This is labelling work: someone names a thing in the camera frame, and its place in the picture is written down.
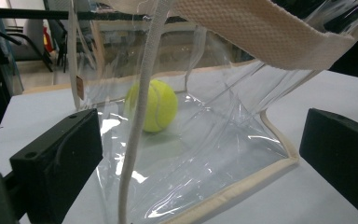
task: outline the black object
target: black object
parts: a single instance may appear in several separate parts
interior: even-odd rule
[[[358,209],[358,123],[310,109],[300,155]]]
[[[25,212],[32,223],[62,223],[102,157],[95,109],[63,119],[10,158],[12,173],[0,176],[0,223]]]

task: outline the chair backrest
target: chair backrest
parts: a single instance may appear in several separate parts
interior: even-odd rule
[[[28,36],[36,45],[37,49],[43,53],[43,21],[42,20],[26,20],[22,33]]]

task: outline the woven strap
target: woven strap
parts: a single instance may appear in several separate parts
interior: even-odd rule
[[[177,0],[173,9],[286,70],[328,69],[358,40],[358,27],[352,35],[320,33],[269,0]]]

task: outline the beige bag trim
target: beige bag trim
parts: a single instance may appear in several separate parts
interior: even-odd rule
[[[177,0],[175,13],[285,70],[325,70],[358,40],[321,33],[269,0]]]
[[[295,147],[277,128],[272,125],[272,123],[267,118],[266,110],[263,110],[260,113],[260,118],[264,124],[277,136],[278,140],[285,148],[288,158],[272,163],[270,166],[267,166],[262,170],[244,178],[243,180],[220,190],[206,200],[197,203],[179,215],[163,222],[164,224],[193,223],[198,221],[201,218],[210,215],[213,211],[216,211],[218,208],[235,199],[236,197],[251,189],[256,188],[263,182],[271,179],[273,176],[277,175],[287,167],[298,163],[299,156]]]

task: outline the green ball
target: green ball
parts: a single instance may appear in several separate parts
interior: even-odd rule
[[[125,111],[132,115],[138,98],[139,84],[133,85],[125,99]],[[173,89],[165,82],[153,79],[150,81],[147,95],[147,106],[144,131],[159,132],[173,121],[178,110],[178,99]]]

